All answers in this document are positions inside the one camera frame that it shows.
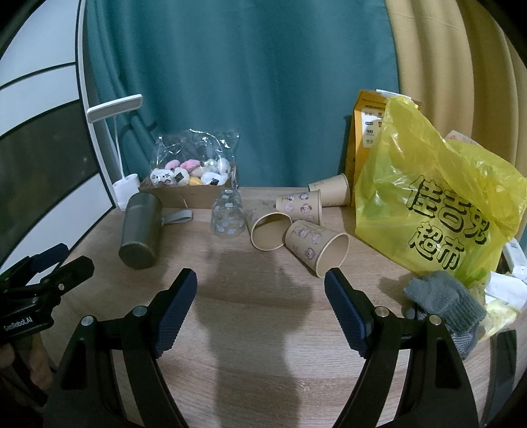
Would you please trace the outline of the person's hand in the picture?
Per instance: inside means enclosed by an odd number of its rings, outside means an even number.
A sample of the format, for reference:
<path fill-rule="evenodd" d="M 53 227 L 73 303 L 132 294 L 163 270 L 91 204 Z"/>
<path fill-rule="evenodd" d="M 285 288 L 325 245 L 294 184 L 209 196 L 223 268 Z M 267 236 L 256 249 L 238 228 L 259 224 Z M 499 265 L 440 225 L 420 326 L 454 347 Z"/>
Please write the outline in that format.
<path fill-rule="evenodd" d="M 32 335 L 31 344 L 26 350 L 14 350 L 11 344 L 2 346 L 1 368 L 11 365 L 17 355 L 21 356 L 31 382 L 40 390 L 48 390 L 52 385 L 53 375 L 41 334 Z"/>

